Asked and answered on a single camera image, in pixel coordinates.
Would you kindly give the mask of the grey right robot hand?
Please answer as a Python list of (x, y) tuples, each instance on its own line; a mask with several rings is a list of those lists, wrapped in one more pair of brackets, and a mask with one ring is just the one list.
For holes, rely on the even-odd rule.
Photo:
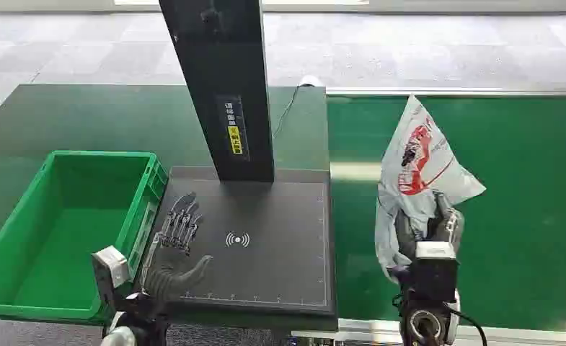
[(451, 245), (454, 254), (459, 251), (465, 218), (442, 192), (434, 192), (433, 195), (436, 208), (434, 217), (428, 220), (425, 232), (413, 228), (410, 218), (403, 210), (400, 210), (395, 218), (399, 252), (409, 260), (415, 259), (419, 241), (447, 242)]

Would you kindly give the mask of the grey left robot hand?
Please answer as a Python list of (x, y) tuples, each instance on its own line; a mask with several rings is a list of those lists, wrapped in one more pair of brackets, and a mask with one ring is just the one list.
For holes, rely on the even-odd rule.
[(213, 256), (191, 263), (191, 245), (203, 221), (194, 192), (178, 198), (154, 234), (143, 263), (141, 288), (159, 302), (179, 300), (205, 276)]

